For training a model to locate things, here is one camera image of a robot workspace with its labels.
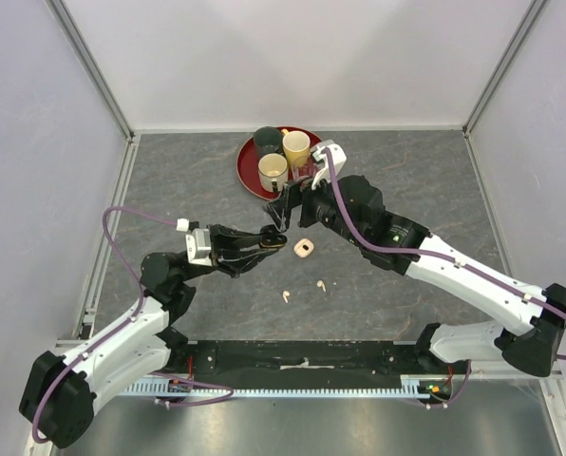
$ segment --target red tray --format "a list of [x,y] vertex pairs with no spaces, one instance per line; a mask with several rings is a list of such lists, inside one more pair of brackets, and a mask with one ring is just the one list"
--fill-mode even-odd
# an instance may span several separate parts
[[[296,126],[278,126],[279,130],[283,128],[288,131],[300,130],[309,135],[311,138],[311,147],[315,144],[320,143],[321,139],[311,133],[308,130],[298,128]],[[241,150],[238,151],[238,156],[236,157],[236,173],[241,183],[248,189],[251,193],[260,197],[264,200],[276,200],[278,194],[273,192],[267,192],[260,185],[260,177],[257,174],[257,154],[255,153],[254,138],[251,137],[244,145]],[[289,179],[292,179],[292,170],[289,170]]]

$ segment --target white wall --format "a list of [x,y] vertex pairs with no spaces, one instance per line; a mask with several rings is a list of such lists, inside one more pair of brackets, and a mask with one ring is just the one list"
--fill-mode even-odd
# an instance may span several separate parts
[[124,141],[41,0],[0,0],[0,455],[34,358],[69,336]]
[[473,136],[513,270],[566,286],[566,0],[549,2]]
[[529,0],[66,0],[134,128],[460,125]]

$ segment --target gray floor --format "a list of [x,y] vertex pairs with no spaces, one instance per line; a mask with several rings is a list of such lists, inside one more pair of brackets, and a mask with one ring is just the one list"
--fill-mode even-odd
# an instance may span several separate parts
[[[346,151],[343,175],[363,174],[384,194],[387,209],[410,217],[462,252],[501,270],[494,236],[460,131],[321,132]],[[125,204],[164,218],[185,217],[247,231],[271,221],[263,201],[236,176],[244,133],[143,135]],[[372,267],[350,244],[320,225],[295,226],[293,246],[307,237],[314,253],[291,246],[239,279],[197,279],[189,313],[175,326],[191,338],[415,340],[427,323],[464,324],[485,315],[427,284]],[[123,215],[117,241],[138,266],[144,255],[184,249],[169,227]],[[323,293],[316,286],[322,279]],[[110,260],[96,329],[136,298],[128,273]],[[291,292],[290,302],[281,298]]]
[[114,399],[59,456],[556,456],[538,381],[471,381],[448,410],[387,399]]

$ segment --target black round object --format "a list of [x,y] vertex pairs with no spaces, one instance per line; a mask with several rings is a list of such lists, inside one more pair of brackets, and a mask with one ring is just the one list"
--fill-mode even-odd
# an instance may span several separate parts
[[268,154],[283,154],[283,133],[273,126],[263,126],[254,133],[258,161]]

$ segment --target cup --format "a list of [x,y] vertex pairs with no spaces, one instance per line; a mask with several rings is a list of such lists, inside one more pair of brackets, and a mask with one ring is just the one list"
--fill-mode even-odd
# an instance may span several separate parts
[[317,165],[312,157],[298,157],[292,163],[292,177],[294,181],[312,178],[317,172]]
[[264,190],[279,193],[288,180],[287,160],[279,154],[265,155],[257,164],[257,172]]
[[263,126],[254,133],[255,152],[257,159],[268,154],[282,154],[283,133],[273,126]]
[[304,161],[306,161],[311,153],[311,138],[303,131],[294,130],[287,132],[283,136],[283,152],[290,167],[297,159],[304,158]]

